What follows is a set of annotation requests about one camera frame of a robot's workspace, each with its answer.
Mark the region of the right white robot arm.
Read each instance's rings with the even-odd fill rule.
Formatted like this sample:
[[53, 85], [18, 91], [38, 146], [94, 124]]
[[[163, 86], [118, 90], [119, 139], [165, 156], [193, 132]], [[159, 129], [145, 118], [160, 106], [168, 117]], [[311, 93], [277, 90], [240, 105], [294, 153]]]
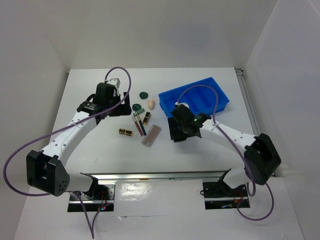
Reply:
[[207, 114], [194, 115], [183, 104], [173, 109], [168, 125], [170, 138], [174, 142], [198, 137], [211, 140], [240, 155], [243, 166], [227, 170], [218, 180], [217, 187], [223, 196], [230, 196], [236, 188], [249, 182], [265, 185], [282, 162], [268, 135], [252, 135], [235, 130]]

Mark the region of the clear eyeshadow palette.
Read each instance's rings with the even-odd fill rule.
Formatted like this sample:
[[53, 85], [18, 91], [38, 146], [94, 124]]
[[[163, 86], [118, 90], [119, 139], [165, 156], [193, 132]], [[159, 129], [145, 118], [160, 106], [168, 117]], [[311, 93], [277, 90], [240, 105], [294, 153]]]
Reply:
[[162, 128], [160, 126], [153, 124], [147, 132], [146, 136], [143, 138], [141, 144], [145, 147], [150, 148], [161, 131]]

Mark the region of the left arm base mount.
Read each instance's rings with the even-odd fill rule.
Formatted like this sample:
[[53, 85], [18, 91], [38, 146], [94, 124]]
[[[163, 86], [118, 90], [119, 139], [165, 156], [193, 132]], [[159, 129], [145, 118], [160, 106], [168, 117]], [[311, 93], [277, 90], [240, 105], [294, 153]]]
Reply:
[[[82, 200], [85, 210], [89, 213], [97, 212], [113, 212], [114, 198], [115, 198], [116, 183], [107, 182], [106, 184], [99, 184], [95, 192], [77, 192], [78, 197]], [[80, 213], [83, 212], [81, 202], [74, 193], [70, 194], [67, 212]]]

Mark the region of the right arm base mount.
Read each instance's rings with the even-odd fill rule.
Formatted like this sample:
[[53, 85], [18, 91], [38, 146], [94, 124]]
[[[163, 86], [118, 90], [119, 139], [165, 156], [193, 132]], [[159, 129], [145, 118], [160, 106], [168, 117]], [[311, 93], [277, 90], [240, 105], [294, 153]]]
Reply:
[[229, 193], [222, 193], [218, 188], [218, 182], [203, 182], [203, 189], [199, 192], [204, 197], [206, 210], [236, 209], [238, 203], [240, 208], [250, 208], [250, 201], [245, 185], [241, 185]]

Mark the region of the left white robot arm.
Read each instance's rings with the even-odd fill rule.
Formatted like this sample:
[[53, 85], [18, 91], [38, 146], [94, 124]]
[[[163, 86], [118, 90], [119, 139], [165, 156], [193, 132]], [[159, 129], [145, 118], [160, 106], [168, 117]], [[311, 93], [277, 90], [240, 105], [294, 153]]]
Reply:
[[99, 193], [98, 179], [86, 173], [68, 174], [65, 166], [81, 141], [107, 116], [128, 116], [132, 113], [127, 92], [120, 103], [120, 80], [111, 78], [97, 85], [76, 109], [69, 122], [52, 142], [40, 151], [32, 150], [26, 157], [27, 183], [38, 190], [59, 197], [65, 192], [81, 192], [88, 200]]

